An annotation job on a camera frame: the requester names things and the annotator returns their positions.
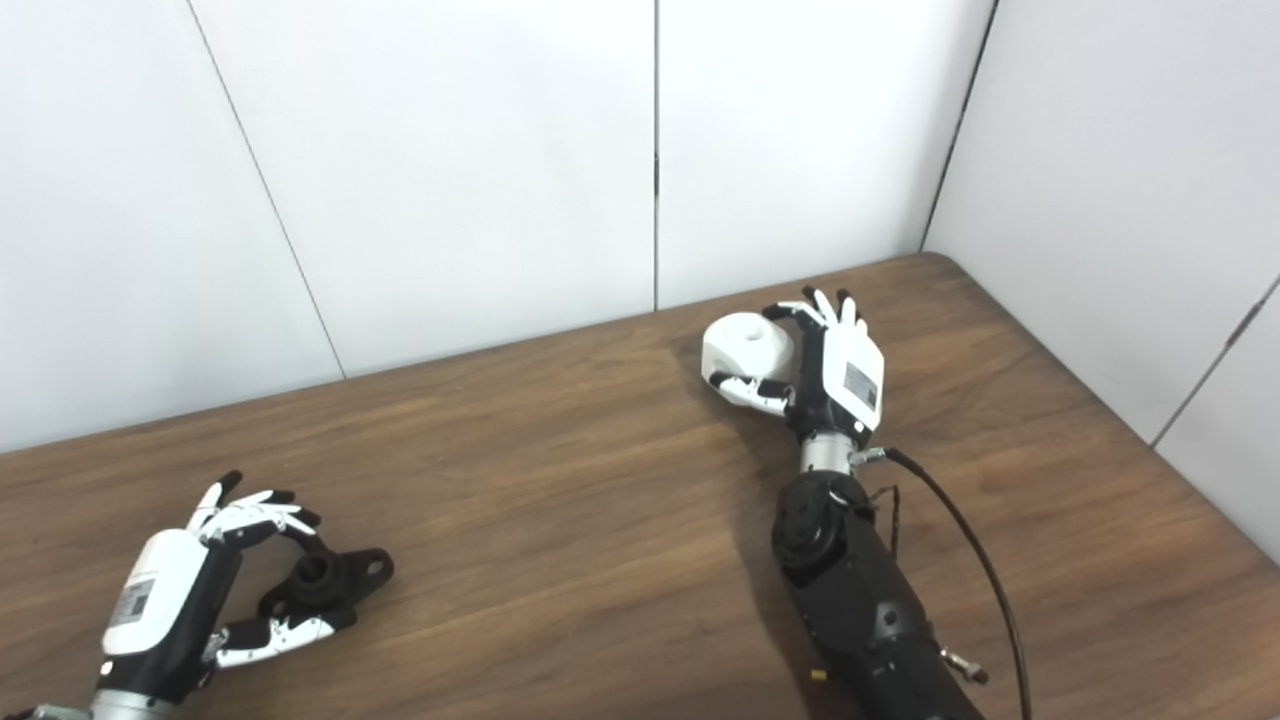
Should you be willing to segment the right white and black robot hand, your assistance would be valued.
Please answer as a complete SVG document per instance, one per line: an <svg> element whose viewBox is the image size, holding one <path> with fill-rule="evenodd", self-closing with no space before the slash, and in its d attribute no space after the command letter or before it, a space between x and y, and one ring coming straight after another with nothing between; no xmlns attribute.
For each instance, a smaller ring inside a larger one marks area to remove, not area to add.
<svg viewBox="0 0 1280 720"><path fill-rule="evenodd" d="M838 433L865 448L881 423L884 355L846 290L731 313L701 337L701 377L731 404L780 416L800 442Z"/></svg>

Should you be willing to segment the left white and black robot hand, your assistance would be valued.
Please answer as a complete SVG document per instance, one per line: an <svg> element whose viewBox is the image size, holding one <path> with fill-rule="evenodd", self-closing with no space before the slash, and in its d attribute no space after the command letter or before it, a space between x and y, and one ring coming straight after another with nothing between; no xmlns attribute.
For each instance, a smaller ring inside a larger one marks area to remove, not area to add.
<svg viewBox="0 0 1280 720"><path fill-rule="evenodd" d="M189 520L143 546L102 637L96 719L165 719L220 670L260 664L340 633L349 602L282 610L220 625L244 552L274 536L317 547L319 516L287 489L232 498L241 471L215 480Z"/></svg>

